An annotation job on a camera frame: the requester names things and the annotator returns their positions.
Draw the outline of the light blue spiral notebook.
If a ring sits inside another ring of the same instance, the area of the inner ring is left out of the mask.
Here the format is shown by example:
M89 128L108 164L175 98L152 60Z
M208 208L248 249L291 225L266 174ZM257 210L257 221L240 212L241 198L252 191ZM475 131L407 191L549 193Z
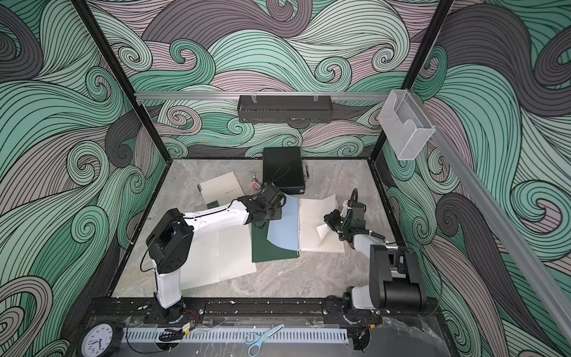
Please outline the light blue spiral notebook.
M335 195L325 199L300 199L287 195L282 218L270 222L268 241L289 251L342 254L344 243L325 223L325 215L336 208Z

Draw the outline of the beige spiral notebook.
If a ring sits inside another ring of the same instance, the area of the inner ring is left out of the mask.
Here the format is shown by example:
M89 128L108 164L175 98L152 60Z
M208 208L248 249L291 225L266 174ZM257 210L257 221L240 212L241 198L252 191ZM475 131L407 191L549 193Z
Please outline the beige spiral notebook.
M226 173L197 185L207 209L218 208L244 195L234 172Z

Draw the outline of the dark green spiral notebook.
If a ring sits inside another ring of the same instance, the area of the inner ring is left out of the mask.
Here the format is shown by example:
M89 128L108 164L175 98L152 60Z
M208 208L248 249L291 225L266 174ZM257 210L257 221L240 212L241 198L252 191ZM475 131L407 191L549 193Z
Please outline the dark green spiral notebook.
M251 258L253 263L297 259L299 253L277 247L268 241L269 221L251 225Z

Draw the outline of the torn white lined page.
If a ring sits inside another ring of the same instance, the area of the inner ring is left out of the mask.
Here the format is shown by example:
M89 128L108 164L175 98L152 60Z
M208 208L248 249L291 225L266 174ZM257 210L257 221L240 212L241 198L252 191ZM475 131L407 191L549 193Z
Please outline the torn white lined page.
M181 268L181 288L192 289L220 282L219 233L194 238Z

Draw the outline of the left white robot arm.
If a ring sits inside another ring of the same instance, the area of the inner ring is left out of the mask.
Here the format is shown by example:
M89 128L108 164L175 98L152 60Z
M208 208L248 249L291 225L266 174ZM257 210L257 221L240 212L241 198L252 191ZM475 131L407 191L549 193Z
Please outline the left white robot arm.
M168 310L182 302L181 268L193 241L225 228L280 220L286 202L284 192L266 183L260 192L218 208L187 214L177 208L167 211L146 242L156 277L155 297L161 308Z

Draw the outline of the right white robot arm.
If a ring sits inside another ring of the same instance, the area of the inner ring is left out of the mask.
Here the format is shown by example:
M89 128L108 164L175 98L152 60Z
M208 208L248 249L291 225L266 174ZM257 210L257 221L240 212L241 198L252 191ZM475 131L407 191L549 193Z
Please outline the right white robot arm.
M354 189L346 203L346 211L335 209L324 216L324 222L341 242L369 260L369 283L351 286L343 294L343 309L394 310L421 312L428 296L422 279L417 253L366 227L367 206L358 201Z

